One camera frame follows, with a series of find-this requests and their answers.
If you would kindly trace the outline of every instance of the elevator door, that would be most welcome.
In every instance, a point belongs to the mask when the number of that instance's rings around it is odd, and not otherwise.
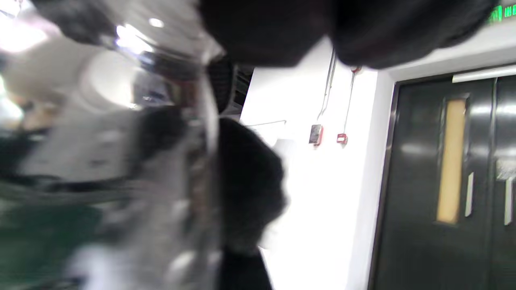
[[[400,88],[374,289],[487,288],[492,96],[492,80]]]
[[[489,289],[516,289],[516,76],[497,81],[496,182],[492,223],[492,277]]]

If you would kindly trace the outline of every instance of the ceiling light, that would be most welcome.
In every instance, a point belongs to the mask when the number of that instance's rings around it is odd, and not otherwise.
[[[156,18],[150,18],[149,19],[149,24],[154,26],[154,27],[158,27],[158,28],[162,28],[163,26],[165,26],[163,21],[161,21],[159,19],[156,19]]]

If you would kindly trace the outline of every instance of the door handle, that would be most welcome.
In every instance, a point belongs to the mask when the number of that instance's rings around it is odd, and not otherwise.
[[[467,178],[467,190],[466,190],[466,210],[464,213],[465,217],[471,215],[473,211],[473,182],[475,181],[475,173],[471,172]]]
[[[510,177],[505,181],[505,221],[504,225],[512,223],[512,182],[514,177]]]

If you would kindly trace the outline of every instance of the reflective metal surface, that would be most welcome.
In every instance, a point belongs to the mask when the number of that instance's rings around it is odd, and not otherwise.
[[[0,28],[0,288],[212,288],[214,45],[195,3],[45,3]]]

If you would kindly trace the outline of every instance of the wire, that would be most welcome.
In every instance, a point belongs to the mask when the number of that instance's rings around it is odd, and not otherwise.
[[[328,76],[326,78],[326,88],[324,91],[324,99],[322,100],[322,107],[321,111],[319,111],[319,115],[317,116],[317,121],[319,121],[319,118],[321,118],[324,113],[326,112],[326,109],[328,108],[328,102],[330,101],[330,91],[331,91],[331,85],[333,83],[333,76],[335,74],[335,67],[337,65],[336,61],[336,53],[335,50],[331,53],[331,60],[330,60],[330,68],[328,69]]]
[[[353,85],[354,85],[354,78],[357,76],[357,74],[362,70],[362,67],[356,67],[355,69],[351,69],[351,72],[353,73],[353,76],[351,77],[351,85],[349,88],[349,101],[348,101],[348,109],[346,112],[346,119],[344,119],[344,133],[346,133],[346,125],[348,124],[348,116],[349,116],[349,109],[351,107],[351,97],[353,96]]]

